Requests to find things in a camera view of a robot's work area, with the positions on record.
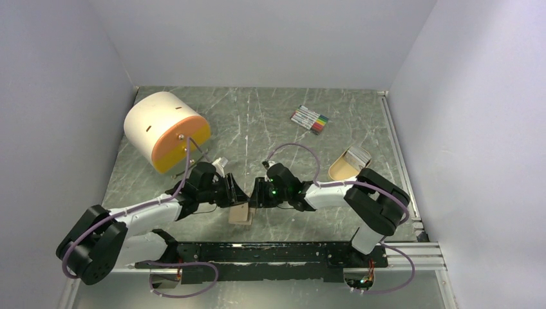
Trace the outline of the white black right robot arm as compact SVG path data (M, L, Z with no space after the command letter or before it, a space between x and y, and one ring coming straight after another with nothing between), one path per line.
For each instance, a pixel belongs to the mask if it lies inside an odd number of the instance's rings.
M300 212L350 208L362 221L347 250L354 266L364 266L375 246L409 219L410 196L373 169L363 168L344 180L317 182L300 180L281 163L264 164L266 175L255 179L249 206L274 208L287 203Z

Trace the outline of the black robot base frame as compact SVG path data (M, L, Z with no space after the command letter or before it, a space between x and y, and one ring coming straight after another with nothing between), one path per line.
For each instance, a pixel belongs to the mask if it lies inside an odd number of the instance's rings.
M219 272L218 281L307 280L342 283L350 268L386 268L386 250L380 245L369 254L352 247L349 241L289 241L234 243L224 241L175 243L170 239L164 263L183 263L182 283L204 283L214 279L211 263Z

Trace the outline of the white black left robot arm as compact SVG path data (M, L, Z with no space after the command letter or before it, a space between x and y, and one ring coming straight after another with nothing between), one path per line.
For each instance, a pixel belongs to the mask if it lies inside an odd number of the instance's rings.
M68 277L87 285L126 265L152 261L168 268L182 258L177 240L160 225L180 221L204 203L226 208L248 200L231 173L221 175L213 164L200 162L188 178L152 200L110 210L101 205L89 207L55 255Z

